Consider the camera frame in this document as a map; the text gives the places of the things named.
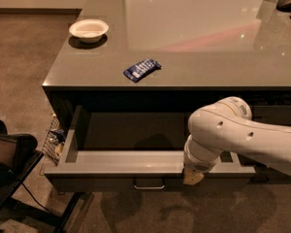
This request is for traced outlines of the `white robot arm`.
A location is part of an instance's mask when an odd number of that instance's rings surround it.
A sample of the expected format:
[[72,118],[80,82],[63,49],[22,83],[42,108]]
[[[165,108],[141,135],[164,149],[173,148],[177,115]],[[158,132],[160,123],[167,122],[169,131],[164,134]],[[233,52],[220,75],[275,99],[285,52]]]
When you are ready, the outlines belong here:
[[224,151],[234,152],[291,177],[291,126],[256,122],[239,97],[196,110],[188,119],[184,181],[198,183]]

